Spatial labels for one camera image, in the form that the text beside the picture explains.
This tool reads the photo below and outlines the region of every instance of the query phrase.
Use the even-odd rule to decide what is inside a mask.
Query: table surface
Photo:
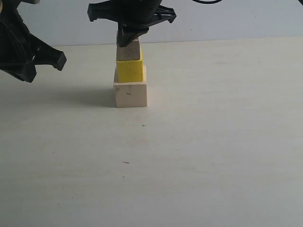
[[[147,108],[115,46],[60,49],[0,74],[0,226],[303,225],[303,37],[143,44]]]

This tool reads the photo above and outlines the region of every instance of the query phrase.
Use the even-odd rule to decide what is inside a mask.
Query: yellow block
[[[117,61],[117,72],[119,83],[144,81],[142,53],[137,61]]]

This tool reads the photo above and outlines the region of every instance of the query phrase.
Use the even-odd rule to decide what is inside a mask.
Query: black cable
[[[214,1],[201,1],[201,0],[193,0],[195,2],[201,3],[201,4],[216,4],[222,0],[214,0]]]

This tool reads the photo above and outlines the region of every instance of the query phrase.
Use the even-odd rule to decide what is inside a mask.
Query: white wall
[[[89,22],[89,3],[102,0],[41,0],[21,4],[31,32],[51,45],[112,44],[116,23]],[[223,0],[202,5],[164,0],[178,15],[175,22],[153,27],[143,42],[217,40],[303,35],[303,7],[298,0]]]

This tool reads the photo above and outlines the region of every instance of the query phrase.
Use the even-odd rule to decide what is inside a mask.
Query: stacked blocks
[[[139,39],[127,47],[117,45],[114,88],[117,107],[147,106],[146,66]]]

